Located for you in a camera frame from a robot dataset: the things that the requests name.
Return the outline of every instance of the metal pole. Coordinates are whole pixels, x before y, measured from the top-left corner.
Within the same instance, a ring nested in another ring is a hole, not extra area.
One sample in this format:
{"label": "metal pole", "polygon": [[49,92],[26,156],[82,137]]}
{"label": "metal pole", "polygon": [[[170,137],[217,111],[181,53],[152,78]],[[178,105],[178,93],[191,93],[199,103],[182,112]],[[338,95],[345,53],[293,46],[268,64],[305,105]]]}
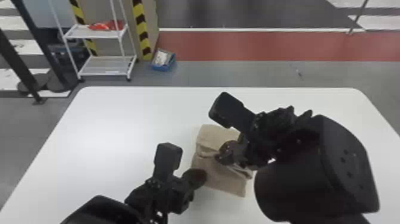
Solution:
{"label": "metal pole", "polygon": [[364,3],[362,3],[362,6],[361,6],[361,8],[360,8],[360,11],[358,12],[357,17],[355,18],[354,23],[353,23],[352,27],[350,28],[350,30],[349,30],[349,32],[348,32],[349,35],[350,35],[350,34],[353,34],[354,27],[357,25],[358,20],[360,19],[360,17],[361,17],[362,14],[364,13],[364,10],[365,10],[365,8],[367,7],[367,4],[368,4],[369,1],[370,1],[370,0],[365,0]]}
{"label": "metal pole", "polygon": [[49,64],[52,67],[57,79],[60,81],[61,84],[68,85],[68,82],[63,75],[63,71],[61,70],[60,66],[57,64],[54,57],[52,56],[49,47],[41,38],[40,33],[38,32],[38,28],[36,27],[29,12],[27,11],[23,0],[11,0],[11,1],[13,2],[15,7],[17,8],[18,12],[20,13],[21,17],[25,21],[26,26],[29,28],[29,30],[32,33],[32,36],[36,40],[37,44],[40,46],[41,50],[45,54],[45,57],[49,61]]}
{"label": "metal pole", "polygon": [[14,70],[17,76],[21,79],[21,82],[26,86],[35,101],[40,104],[43,102],[43,98],[40,97],[38,92],[35,90],[35,85],[38,83],[29,71],[28,67],[25,65],[24,61],[20,58],[17,51],[11,45],[10,41],[7,39],[5,33],[0,29],[0,53],[3,55],[4,59]]}

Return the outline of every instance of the black stand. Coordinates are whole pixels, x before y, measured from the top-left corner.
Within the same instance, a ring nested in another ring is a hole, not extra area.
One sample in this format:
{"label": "black stand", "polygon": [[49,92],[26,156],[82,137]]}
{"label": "black stand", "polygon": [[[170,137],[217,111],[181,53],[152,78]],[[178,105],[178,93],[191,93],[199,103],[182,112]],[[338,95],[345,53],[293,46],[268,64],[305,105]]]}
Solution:
{"label": "black stand", "polygon": [[362,3],[362,6],[361,6],[361,8],[360,8],[360,11],[359,11],[357,17],[355,18],[352,27],[350,28],[350,30],[349,30],[349,32],[348,32],[349,35],[353,34],[354,26],[357,25],[358,20],[359,20],[360,17],[363,15],[364,10],[365,10],[365,8],[367,7],[367,4],[368,4],[369,1],[370,1],[370,0],[365,0],[364,3]]}
{"label": "black stand", "polygon": [[21,79],[21,83],[18,84],[18,88],[21,87],[24,88],[26,92],[30,92],[35,98],[34,104],[43,104],[46,100],[39,96],[38,91],[46,85],[48,78],[35,79],[1,29],[0,46],[0,53],[15,71],[17,76]]}
{"label": "black stand", "polygon": [[52,92],[65,92],[72,90],[76,85],[77,81],[73,79],[66,79],[63,75],[63,71],[60,68],[60,65],[57,64],[51,51],[47,44],[43,41],[44,39],[41,37],[38,28],[36,27],[35,23],[33,22],[29,12],[27,11],[24,3],[22,0],[11,0],[15,7],[17,8],[18,12],[20,13],[21,17],[26,23],[26,26],[29,28],[32,36],[35,38],[37,44],[40,46],[41,50],[45,54],[45,57],[49,61],[49,64],[54,71],[56,77],[51,78],[51,82],[47,84],[47,88]]}

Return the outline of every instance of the gray floor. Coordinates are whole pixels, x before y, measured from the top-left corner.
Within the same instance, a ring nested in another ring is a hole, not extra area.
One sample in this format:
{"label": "gray floor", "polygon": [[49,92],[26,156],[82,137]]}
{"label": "gray floor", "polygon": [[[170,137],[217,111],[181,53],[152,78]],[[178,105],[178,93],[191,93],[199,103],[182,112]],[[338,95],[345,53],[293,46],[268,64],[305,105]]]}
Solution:
{"label": "gray floor", "polygon": [[0,207],[75,94],[85,86],[352,87],[363,91],[394,129],[400,132],[400,120],[397,118],[400,114],[400,63],[180,61],[167,73],[152,71],[148,64],[138,64],[133,72],[132,83],[125,82],[123,77],[118,80],[88,78],[70,98],[52,98],[40,106],[32,105],[32,99],[0,98]]}

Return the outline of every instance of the gray wall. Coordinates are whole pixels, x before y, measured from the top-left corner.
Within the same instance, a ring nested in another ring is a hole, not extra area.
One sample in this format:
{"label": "gray wall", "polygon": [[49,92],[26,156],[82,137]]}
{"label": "gray wall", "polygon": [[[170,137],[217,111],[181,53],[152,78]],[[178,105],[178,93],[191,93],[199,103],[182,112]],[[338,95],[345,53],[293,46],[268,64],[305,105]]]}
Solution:
{"label": "gray wall", "polygon": [[[56,27],[50,11],[48,0],[23,0],[26,8],[37,27]],[[63,27],[70,27],[74,23],[72,9],[68,0],[51,0]]]}

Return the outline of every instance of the white shelf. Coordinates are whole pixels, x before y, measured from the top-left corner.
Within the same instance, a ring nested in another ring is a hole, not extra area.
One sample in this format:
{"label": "white shelf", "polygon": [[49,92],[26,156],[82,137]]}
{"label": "white shelf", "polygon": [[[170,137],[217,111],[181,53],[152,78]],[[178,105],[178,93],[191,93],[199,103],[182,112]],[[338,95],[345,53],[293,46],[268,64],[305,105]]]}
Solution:
{"label": "white shelf", "polygon": [[90,56],[85,62],[84,66],[80,69],[79,75],[93,76],[93,75],[123,75],[130,77],[133,66],[135,65],[135,56]]}
{"label": "white shelf", "polygon": [[121,39],[128,25],[125,24],[122,30],[91,30],[89,25],[75,24],[71,29],[64,35],[66,39]]}

